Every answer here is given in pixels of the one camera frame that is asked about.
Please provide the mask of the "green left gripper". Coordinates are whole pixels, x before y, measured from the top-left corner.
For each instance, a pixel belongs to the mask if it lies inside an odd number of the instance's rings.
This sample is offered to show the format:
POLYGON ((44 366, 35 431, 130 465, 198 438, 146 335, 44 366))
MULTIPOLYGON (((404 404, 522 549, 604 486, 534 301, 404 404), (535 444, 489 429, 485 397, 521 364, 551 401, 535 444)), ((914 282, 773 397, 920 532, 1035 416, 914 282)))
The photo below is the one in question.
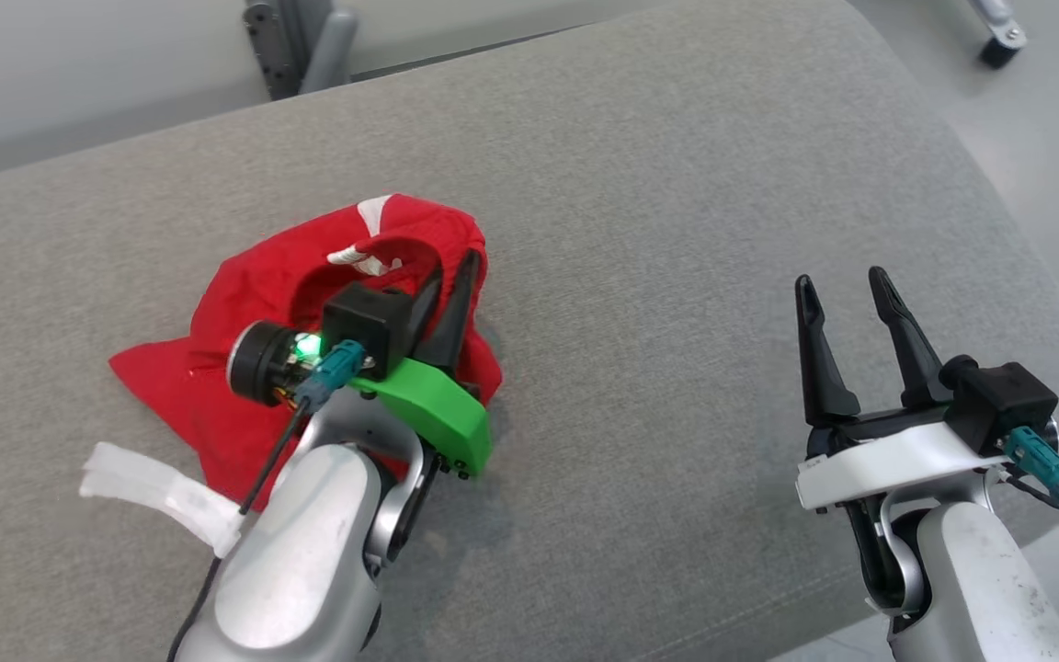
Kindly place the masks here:
POLYGON ((493 448, 488 412, 454 373, 481 267, 479 252, 466 250, 430 332, 444 272, 433 268, 421 281, 409 310, 403 358, 383 377, 369 376, 373 358, 356 339, 329 345, 318 335, 259 320, 243 332, 228 357, 228 384, 248 401, 288 406, 300 422, 315 417, 341 387, 377 395, 385 411, 427 441, 451 470, 479 476, 493 448))

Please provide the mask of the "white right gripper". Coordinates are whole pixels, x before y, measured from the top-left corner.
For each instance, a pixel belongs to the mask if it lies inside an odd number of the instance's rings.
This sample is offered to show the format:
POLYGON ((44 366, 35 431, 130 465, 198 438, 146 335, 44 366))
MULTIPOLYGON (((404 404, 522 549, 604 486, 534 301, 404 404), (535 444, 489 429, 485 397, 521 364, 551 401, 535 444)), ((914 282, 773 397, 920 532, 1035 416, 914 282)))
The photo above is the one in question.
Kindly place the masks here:
MULTIPOLYGON (((952 401, 952 391, 939 381, 938 355, 886 269, 870 267, 867 278, 875 310, 894 342, 903 382, 901 405, 925 409, 952 401)), ((1003 476, 1008 457, 997 449, 980 455, 938 414, 854 421, 859 399, 842 381, 811 278, 798 276, 794 290, 803 410, 812 425, 795 478, 800 507, 846 506, 883 497, 887 506, 933 500, 988 508, 987 493, 1003 476)))

